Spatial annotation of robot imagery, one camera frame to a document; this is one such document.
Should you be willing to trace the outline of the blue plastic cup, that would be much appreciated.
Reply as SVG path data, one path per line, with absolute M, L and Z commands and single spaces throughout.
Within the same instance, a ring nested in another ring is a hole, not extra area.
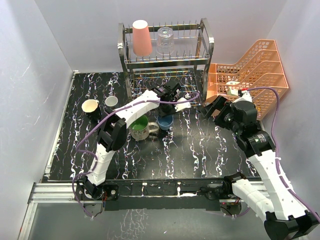
M 159 128 L 163 131 L 167 131 L 173 125 L 174 117 L 173 115 L 167 116 L 158 116 L 156 119 L 156 123 L 158 124 Z

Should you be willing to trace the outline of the white cat-pattern mug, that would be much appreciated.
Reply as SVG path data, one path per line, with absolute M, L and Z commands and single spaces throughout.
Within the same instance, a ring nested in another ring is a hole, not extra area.
M 156 122 L 150 122 L 146 115 L 142 115 L 129 126 L 130 135 L 136 141 L 142 141 L 148 138 L 150 134 L 155 134 L 160 127 Z

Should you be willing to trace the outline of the grey patterned small cup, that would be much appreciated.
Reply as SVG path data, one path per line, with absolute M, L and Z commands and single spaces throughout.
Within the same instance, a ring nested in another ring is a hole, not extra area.
M 117 109 L 118 106 L 119 106 L 119 100 L 116 96 L 114 95 L 111 95 L 111 96 L 108 96 L 105 101 L 104 101 L 105 105 L 108 107 L 108 108 L 111 108 L 111 109 Z

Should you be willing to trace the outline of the black mug cream inside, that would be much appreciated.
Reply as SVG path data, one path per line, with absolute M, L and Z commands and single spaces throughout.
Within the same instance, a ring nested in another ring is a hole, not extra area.
M 82 111 L 87 117 L 94 122 L 99 122 L 101 119 L 101 109 L 99 101 L 96 99 L 87 99 L 81 105 Z

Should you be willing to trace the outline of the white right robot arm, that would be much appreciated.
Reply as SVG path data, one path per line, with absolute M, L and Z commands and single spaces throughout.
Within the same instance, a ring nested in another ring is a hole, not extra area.
M 214 123 L 234 133 L 239 148 L 258 171 L 269 196 L 265 197 L 240 172 L 224 177 L 223 194 L 243 200 L 262 220 L 272 240 L 293 240 L 308 235 L 320 222 L 316 214 L 293 195 L 276 156 L 276 146 L 258 124 L 258 111 L 252 100 L 242 96 L 231 102 L 218 96 L 200 110 L 205 118 L 214 111 L 218 111 Z

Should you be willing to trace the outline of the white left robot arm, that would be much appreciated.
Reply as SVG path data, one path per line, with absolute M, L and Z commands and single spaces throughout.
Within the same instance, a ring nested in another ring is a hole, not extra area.
M 95 124 L 76 146 L 76 151 L 93 156 L 88 172 L 77 174 L 73 181 L 82 182 L 82 192 L 93 200 L 103 195 L 102 184 L 115 154 L 125 144 L 127 129 L 147 112 L 158 109 L 163 115 L 175 114 L 190 105 L 179 97 L 181 85 L 169 80 L 163 85 L 156 84 L 147 89 L 135 100 L 117 109 L 107 108 L 102 112 L 99 101 L 88 99 L 81 105 L 82 111 Z

